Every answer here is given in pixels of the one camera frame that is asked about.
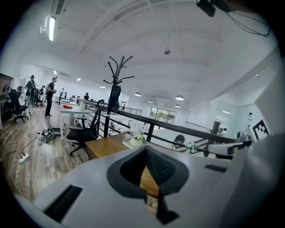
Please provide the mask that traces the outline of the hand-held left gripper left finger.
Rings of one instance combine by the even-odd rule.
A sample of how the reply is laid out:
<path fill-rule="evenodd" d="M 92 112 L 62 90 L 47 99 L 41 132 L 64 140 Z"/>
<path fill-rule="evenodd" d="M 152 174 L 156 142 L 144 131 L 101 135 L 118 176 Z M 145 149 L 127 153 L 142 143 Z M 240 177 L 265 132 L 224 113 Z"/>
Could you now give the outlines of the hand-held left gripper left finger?
<path fill-rule="evenodd" d="M 147 164 L 145 147 L 115 161 L 107 170 L 107 180 L 120 195 L 130 199 L 147 200 L 146 190 L 140 187 L 141 177 Z"/>

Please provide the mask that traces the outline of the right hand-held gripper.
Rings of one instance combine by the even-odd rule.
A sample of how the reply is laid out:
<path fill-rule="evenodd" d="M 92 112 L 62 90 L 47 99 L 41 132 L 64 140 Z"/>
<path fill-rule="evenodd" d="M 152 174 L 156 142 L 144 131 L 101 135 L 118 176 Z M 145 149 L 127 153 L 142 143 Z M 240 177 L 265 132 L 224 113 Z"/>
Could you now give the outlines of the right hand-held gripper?
<path fill-rule="evenodd" d="M 238 150 L 248 148 L 268 135 L 268 128 L 264 120 L 261 119 L 255 125 L 249 125 L 244 131 L 238 132 L 233 143 L 209 145 L 208 153 L 214 154 L 217 158 L 232 159 Z"/>

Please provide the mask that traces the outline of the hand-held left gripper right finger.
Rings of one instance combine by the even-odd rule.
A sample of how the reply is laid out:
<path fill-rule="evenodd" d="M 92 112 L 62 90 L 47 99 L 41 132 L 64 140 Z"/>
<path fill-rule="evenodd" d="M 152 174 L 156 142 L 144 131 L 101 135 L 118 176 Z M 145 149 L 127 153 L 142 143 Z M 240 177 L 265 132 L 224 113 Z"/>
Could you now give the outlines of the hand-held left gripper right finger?
<path fill-rule="evenodd" d="M 162 224 L 167 224 L 179 215 L 168 209 L 164 197 L 181 190 L 189 177 L 189 170 L 181 161 L 152 147 L 146 147 L 146 155 L 146 167 L 159 187 L 156 217 Z"/>

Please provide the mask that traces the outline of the white rectangular tray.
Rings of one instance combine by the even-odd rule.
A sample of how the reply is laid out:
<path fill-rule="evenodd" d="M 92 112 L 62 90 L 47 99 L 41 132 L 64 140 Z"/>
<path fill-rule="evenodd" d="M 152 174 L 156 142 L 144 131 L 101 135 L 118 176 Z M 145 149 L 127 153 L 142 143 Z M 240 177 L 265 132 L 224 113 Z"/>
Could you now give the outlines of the white rectangular tray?
<path fill-rule="evenodd" d="M 129 149 L 138 148 L 138 147 L 133 147 L 133 146 L 131 146 L 131 144 L 130 144 L 130 139 L 131 139 L 131 138 L 124 139 L 124 140 L 122 141 L 123 145 L 126 146 L 126 147 L 128 147 Z M 143 140 L 142 146 L 147 146 L 147 145 L 149 145 L 149 143 L 148 143 L 147 141 Z"/>

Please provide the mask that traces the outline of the potted pink artificial flowers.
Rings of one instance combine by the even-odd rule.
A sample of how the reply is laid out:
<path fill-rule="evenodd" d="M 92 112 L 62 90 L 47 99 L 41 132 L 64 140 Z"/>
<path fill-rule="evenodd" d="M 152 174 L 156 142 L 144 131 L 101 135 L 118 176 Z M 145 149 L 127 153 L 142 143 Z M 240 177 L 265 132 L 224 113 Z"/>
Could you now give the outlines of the potted pink artificial flowers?
<path fill-rule="evenodd" d="M 130 139 L 130 144 L 133 147 L 142 146 L 143 140 L 145 140 L 144 132 L 142 130 L 136 130 L 132 132 L 132 137 Z"/>

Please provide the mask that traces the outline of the white pot with flowers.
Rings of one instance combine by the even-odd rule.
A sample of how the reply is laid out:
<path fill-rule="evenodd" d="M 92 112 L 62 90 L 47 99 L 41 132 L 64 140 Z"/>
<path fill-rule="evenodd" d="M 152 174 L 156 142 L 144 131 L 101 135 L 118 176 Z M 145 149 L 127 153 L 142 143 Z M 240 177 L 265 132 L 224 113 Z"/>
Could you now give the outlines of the white pot with flowers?
<path fill-rule="evenodd" d="M 194 155 L 198 152 L 196 144 L 194 142 L 189 142 L 186 145 L 186 153 Z"/>

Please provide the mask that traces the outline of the black railing with wooden handrail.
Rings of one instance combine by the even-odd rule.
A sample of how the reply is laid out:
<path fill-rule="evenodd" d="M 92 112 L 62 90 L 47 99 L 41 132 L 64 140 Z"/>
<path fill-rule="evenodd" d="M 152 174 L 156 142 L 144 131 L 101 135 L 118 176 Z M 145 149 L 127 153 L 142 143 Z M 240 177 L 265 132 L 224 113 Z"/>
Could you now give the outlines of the black railing with wooden handrail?
<path fill-rule="evenodd" d="M 103 114 L 101 114 L 102 117 L 106 117 L 107 112 L 103 111 Z M 194 142 L 196 144 L 198 152 L 208 153 L 208 146 L 211 145 L 209 143 L 209 140 L 216 139 L 216 142 L 214 144 L 224 144 L 224 143 L 233 143 L 235 140 L 231 138 L 226 138 L 223 136 L 216 136 L 212 135 L 210 132 L 206 133 L 200 130 L 194 130 L 192 128 L 187 128 L 183 126 L 178 126 L 174 124 L 170 124 L 167 122 L 162 122 L 158 120 L 154 120 L 151 118 L 147 118 L 144 116 L 139 116 L 131 113 L 127 113 L 124 111 L 117 110 L 116 112 L 111 112 L 110 114 L 110 124 L 109 124 L 109 130 L 112 130 L 116 133 L 121 133 L 118 129 L 115 129 L 111 126 L 111 123 L 116 123 L 119 127 L 123 127 L 126 129 L 126 132 L 128 134 L 131 133 L 131 129 L 141 129 L 144 132 L 146 141 L 151 142 L 151 139 L 157 139 L 159 141 L 169 143 L 171 145 L 177 145 L 178 148 L 183 148 L 183 152 L 186 151 L 186 144 L 179 143 L 173 140 L 168 140 L 166 137 L 158 136 L 156 133 L 154 133 L 155 127 L 160 128 L 161 130 L 168 130 L 172 133 L 175 132 L 177 134 L 185 134 L 187 136 L 196 137 Z"/>

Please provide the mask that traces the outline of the black coat rack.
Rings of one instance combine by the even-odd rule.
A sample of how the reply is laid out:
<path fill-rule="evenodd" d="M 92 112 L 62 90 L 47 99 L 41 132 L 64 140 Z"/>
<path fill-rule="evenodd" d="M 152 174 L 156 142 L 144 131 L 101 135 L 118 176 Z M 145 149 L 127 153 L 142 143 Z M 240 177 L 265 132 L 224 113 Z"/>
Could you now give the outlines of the black coat rack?
<path fill-rule="evenodd" d="M 109 68 L 112 72 L 112 81 L 111 82 L 108 82 L 106 80 L 103 80 L 105 83 L 109 84 L 109 85 L 112 85 L 111 87 L 111 91 L 112 91 L 112 88 L 114 85 L 119 85 L 120 83 L 123 82 L 123 80 L 125 79 L 131 79 L 131 78 L 134 78 L 134 76 L 129 76 L 129 77 L 122 77 L 122 78 L 119 78 L 119 75 L 120 75 L 120 72 L 121 72 L 121 69 L 122 68 L 127 68 L 125 66 L 125 64 L 130 60 L 132 59 L 133 56 L 130 56 L 129 58 L 127 58 L 125 60 L 125 56 L 123 56 L 121 58 L 121 61 L 120 63 L 118 63 L 113 57 L 109 56 L 109 59 L 111 59 L 115 64 L 116 64 L 116 69 L 115 71 L 113 70 L 112 68 L 112 65 L 110 63 L 110 61 L 108 62 L 108 65 L 109 65 Z M 109 131 L 109 124 L 110 124 L 110 114 L 111 112 L 108 111 L 108 107 L 107 107 L 107 114 L 106 114 L 106 117 L 105 117 L 105 124 L 104 124 L 104 137 L 107 137 L 108 136 L 108 131 Z"/>

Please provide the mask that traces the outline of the black mesh office chair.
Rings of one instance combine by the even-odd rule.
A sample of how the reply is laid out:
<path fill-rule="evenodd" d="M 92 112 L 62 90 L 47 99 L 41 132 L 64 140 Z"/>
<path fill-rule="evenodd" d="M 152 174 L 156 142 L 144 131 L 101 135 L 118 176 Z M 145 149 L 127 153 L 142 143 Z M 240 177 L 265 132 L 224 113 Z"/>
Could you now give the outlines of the black mesh office chair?
<path fill-rule="evenodd" d="M 107 108 L 105 107 L 105 101 L 103 99 L 99 100 L 96 104 L 96 112 L 95 115 L 92 119 L 90 128 L 87 127 L 70 127 L 70 131 L 67 134 L 66 138 L 68 140 L 73 141 L 74 145 L 78 145 L 77 148 L 72 150 L 69 155 L 72 156 L 74 152 L 84 149 L 87 156 L 88 160 L 91 160 L 91 155 L 89 154 L 86 146 L 86 142 L 90 142 L 93 140 L 96 140 L 99 136 L 98 131 L 99 131 L 99 125 L 100 125 L 100 115 L 101 111 L 106 111 Z"/>

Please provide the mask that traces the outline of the black-framed window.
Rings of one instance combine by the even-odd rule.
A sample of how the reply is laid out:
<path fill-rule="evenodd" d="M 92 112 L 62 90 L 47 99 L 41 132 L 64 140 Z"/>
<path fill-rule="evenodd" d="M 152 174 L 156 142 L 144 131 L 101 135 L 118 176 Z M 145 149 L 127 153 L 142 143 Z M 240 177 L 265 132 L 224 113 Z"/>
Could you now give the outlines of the black-framed window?
<path fill-rule="evenodd" d="M 175 112 L 175 111 L 170 111 L 170 110 L 152 107 L 151 111 L 150 111 L 149 118 L 155 119 L 158 121 L 162 121 L 162 122 L 167 122 L 170 124 L 174 124 L 176 114 L 177 114 L 177 112 Z"/>

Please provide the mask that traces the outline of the black metal balcony railing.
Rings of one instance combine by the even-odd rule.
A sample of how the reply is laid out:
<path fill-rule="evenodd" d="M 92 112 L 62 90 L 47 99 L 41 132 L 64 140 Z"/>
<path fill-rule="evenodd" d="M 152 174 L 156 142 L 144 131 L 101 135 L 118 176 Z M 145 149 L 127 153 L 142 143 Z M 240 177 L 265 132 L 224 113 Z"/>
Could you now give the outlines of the black metal balcony railing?
<path fill-rule="evenodd" d="M 135 115 L 141 115 L 142 114 L 142 110 L 128 108 L 128 107 L 124 107 L 124 106 L 121 106 L 119 110 L 127 112 L 127 113 L 131 113 L 131 114 L 135 114 Z"/>

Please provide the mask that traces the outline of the white desk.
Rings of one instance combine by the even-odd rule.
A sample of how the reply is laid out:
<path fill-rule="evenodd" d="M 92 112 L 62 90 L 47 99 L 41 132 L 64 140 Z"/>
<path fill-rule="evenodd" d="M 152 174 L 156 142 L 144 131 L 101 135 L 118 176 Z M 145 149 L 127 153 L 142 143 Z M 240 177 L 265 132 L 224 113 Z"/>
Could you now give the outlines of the white desk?
<path fill-rule="evenodd" d="M 83 107 L 80 106 L 74 106 L 73 108 L 64 108 L 60 107 L 59 108 L 59 122 L 60 122 L 60 131 L 61 131 L 61 140 L 64 140 L 64 135 L 63 135 L 63 114 L 81 114 L 85 115 L 87 119 L 89 120 L 89 114 L 91 113 L 90 110 L 87 110 Z"/>

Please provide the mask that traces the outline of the black hanging bag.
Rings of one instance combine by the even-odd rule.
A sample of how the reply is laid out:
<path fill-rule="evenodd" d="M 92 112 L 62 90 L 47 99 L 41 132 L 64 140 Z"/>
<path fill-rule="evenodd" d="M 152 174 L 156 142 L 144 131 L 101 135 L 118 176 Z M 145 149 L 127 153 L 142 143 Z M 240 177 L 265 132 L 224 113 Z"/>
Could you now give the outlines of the black hanging bag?
<path fill-rule="evenodd" d="M 119 110 L 119 96 L 121 93 L 121 86 L 114 85 L 110 94 L 110 98 L 108 101 L 108 111 L 117 111 Z"/>

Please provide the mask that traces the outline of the white ceiling air conditioner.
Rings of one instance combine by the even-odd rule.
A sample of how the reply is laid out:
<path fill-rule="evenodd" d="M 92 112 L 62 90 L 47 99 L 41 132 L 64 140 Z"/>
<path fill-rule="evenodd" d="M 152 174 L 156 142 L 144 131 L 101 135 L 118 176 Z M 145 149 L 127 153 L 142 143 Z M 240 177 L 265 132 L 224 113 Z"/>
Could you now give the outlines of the white ceiling air conditioner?
<path fill-rule="evenodd" d="M 52 15 L 60 15 L 65 4 L 65 0 L 53 0 L 51 7 Z"/>

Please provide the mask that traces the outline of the fluorescent tube light with bracket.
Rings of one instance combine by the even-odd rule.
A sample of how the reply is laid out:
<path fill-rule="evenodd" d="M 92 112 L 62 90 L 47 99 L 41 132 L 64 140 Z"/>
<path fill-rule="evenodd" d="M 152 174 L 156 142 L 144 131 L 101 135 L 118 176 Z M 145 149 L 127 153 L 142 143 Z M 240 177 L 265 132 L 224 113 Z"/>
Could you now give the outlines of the fluorescent tube light with bracket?
<path fill-rule="evenodd" d="M 55 22 L 56 22 L 56 18 L 51 16 L 49 18 L 49 40 L 50 41 L 54 40 Z"/>

